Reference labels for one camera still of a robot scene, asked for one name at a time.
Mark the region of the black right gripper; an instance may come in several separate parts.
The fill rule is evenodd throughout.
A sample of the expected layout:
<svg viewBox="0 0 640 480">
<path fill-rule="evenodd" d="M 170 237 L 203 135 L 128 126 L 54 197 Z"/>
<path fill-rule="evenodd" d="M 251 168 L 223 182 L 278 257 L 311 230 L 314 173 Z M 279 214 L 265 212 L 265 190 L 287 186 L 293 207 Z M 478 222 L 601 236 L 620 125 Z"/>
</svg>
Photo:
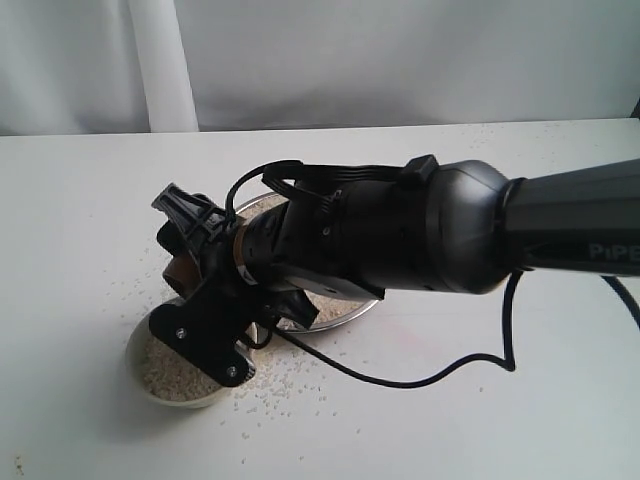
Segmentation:
<svg viewBox="0 0 640 480">
<path fill-rule="evenodd" d="M 275 295 L 274 313 L 307 331 L 319 309 L 304 290 L 351 300 L 383 299 L 387 290 L 434 290 L 428 187 L 373 180 L 325 184 L 327 212 L 288 200 L 233 224 L 206 195 L 170 183 L 152 201 L 167 217 L 156 240 L 172 257 L 199 260 L 211 248 L 209 289 L 261 303 Z"/>
</svg>

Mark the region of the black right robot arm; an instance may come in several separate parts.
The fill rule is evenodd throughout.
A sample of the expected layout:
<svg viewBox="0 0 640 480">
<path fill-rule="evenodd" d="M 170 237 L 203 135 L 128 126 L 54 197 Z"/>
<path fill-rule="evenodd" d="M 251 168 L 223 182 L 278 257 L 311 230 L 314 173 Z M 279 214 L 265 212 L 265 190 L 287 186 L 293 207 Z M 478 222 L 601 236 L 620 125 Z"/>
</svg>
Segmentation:
<svg viewBox="0 0 640 480">
<path fill-rule="evenodd" d="M 402 167 L 258 169 L 285 203 L 232 225 L 203 264 L 222 291 L 275 308 L 280 292 L 351 301 L 389 290 L 484 294 L 516 271 L 639 272 L 635 160 L 509 179 L 431 155 Z"/>
</svg>

